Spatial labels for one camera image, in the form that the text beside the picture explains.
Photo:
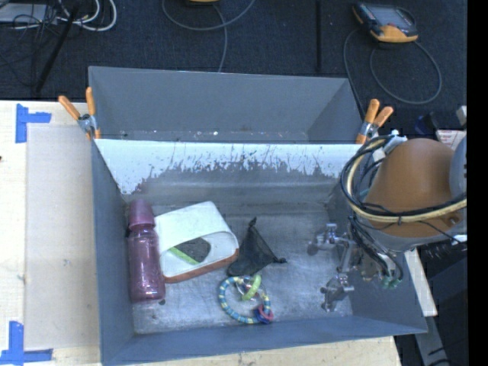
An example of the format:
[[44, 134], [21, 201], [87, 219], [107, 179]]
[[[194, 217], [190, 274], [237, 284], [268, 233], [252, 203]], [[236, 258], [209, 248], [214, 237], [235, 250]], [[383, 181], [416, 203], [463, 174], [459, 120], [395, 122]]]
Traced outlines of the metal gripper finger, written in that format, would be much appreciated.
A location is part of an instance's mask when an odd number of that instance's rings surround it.
[[307, 245], [307, 254], [316, 255], [318, 251], [339, 251], [349, 247], [348, 239], [337, 234], [337, 224], [327, 223], [323, 232], [316, 234]]
[[336, 304], [344, 300], [354, 290], [355, 287], [349, 281], [347, 274], [336, 274], [319, 290], [324, 297], [321, 307], [328, 313], [334, 311]]

